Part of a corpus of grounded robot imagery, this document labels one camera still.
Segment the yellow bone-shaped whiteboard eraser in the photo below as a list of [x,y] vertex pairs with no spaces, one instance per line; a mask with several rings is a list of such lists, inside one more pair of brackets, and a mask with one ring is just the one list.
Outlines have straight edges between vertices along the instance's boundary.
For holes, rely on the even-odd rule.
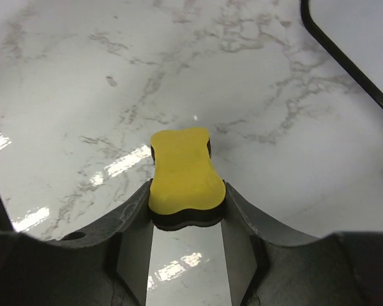
[[148,206],[163,231],[218,224],[225,211],[225,183],[211,160],[204,127],[159,131],[151,136],[154,177]]

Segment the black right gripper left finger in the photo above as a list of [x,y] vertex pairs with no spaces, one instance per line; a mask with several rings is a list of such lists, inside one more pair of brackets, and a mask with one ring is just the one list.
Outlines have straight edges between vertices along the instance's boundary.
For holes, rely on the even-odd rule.
[[144,305],[149,186],[60,240],[0,228],[0,305]]

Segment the black-framed small whiteboard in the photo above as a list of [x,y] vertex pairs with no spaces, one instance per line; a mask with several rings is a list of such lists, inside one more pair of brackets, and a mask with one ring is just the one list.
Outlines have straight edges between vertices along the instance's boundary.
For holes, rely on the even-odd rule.
[[306,30],[383,109],[383,0],[301,1]]

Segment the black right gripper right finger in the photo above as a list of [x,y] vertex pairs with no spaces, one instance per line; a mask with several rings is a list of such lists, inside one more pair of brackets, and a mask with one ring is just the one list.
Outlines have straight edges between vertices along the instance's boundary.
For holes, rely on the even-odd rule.
[[317,238],[226,186],[221,222],[233,305],[383,305],[383,232]]

